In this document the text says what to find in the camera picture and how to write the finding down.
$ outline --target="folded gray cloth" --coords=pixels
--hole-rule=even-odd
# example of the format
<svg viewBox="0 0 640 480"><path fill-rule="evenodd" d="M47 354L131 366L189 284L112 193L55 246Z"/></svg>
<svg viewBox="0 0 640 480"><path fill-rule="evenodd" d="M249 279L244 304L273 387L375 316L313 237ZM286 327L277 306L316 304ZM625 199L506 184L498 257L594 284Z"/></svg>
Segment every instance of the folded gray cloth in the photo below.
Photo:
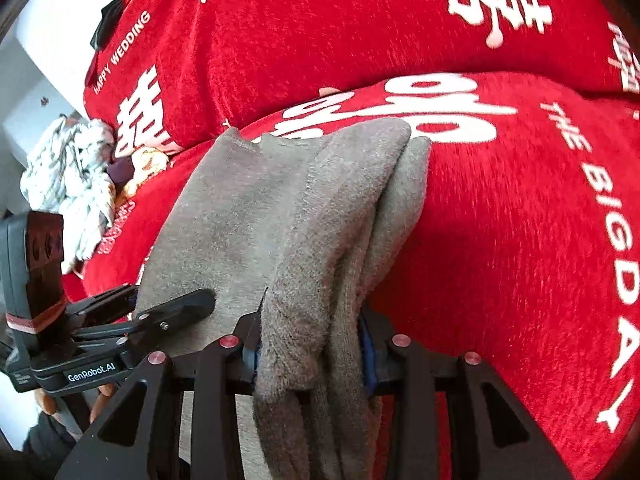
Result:
<svg viewBox="0 0 640 480"><path fill-rule="evenodd" d="M218 297L212 316L174 337L171 354L230 333L268 288L255 424L250 399L238 397L248 478L370 476L379 409L362 387L356 317L422 210L429 141L410 136L398 119L259 144L231 129L156 241L137 310L196 288ZM309 390L302 405L300 390Z"/></svg>

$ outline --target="red bedding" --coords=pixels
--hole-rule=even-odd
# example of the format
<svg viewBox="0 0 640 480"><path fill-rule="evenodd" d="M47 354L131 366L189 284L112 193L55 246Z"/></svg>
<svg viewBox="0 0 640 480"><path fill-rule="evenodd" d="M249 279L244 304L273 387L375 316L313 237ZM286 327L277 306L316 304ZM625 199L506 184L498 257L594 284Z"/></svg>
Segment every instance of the red bedding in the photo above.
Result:
<svg viewBox="0 0 640 480"><path fill-rule="evenodd" d="M393 115L433 139L424 211L372 304L431 349L480 352L582 480L640 407L636 112L532 75L431 74L297 105L242 134L313 137ZM210 144L121 208L86 266L89 293L138 278Z"/></svg>
<svg viewBox="0 0 640 480"><path fill-rule="evenodd" d="M176 153L322 87L513 70L580 92L638 92L599 0L132 0L84 93L117 155Z"/></svg>

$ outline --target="white crumpled cloth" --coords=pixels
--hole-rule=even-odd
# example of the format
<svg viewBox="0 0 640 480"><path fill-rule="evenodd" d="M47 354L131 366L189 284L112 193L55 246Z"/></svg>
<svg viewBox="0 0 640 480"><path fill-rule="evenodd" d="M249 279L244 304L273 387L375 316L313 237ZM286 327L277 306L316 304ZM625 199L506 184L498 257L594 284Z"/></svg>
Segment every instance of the white crumpled cloth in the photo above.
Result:
<svg viewBox="0 0 640 480"><path fill-rule="evenodd" d="M102 121L61 117L27 156L22 194L33 210L64 218L63 274L94 254L113 223L115 186L106 173L113 147L113 131Z"/></svg>

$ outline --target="gray garment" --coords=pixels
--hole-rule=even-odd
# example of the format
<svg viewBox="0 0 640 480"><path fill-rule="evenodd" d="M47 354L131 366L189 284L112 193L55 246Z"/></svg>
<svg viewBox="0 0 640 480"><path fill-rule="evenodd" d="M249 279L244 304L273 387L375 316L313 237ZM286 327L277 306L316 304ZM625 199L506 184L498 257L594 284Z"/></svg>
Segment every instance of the gray garment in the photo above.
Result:
<svg viewBox="0 0 640 480"><path fill-rule="evenodd" d="M251 399L238 397L247 478L270 478L265 457L277 479L370 475L379 411L362 389L356 316L422 209L429 141L410 135L398 119L259 144L231 129L162 228L137 310L196 288L218 297L209 319L166 346L171 354L230 333L269 287L254 395L262 447ZM310 388L302 407L293 391Z"/></svg>

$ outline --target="black device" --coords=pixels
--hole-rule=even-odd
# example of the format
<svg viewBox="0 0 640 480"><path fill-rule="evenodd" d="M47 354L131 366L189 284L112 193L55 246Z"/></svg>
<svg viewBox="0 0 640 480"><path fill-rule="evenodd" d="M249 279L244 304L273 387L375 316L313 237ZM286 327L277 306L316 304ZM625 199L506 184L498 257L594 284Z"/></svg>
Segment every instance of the black device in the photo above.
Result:
<svg viewBox="0 0 640 480"><path fill-rule="evenodd" d="M44 389L67 428L82 433L97 395L85 392L121 383L163 337L209 316L215 296L196 290L114 324L135 308L137 287L67 302L62 229L62 216L43 212L0 221L0 277L14 345L4 371L17 392Z"/></svg>
<svg viewBox="0 0 640 480"><path fill-rule="evenodd" d="M436 392L446 394L454 480L570 480L553 445L477 354L450 357L359 319L365 387L395 397L387 480L439 480ZM56 480L243 480L236 395L251 395L260 310L201 352L150 353L72 450ZM178 458L182 396L194 391L191 465ZM300 392L305 402L304 392Z"/></svg>

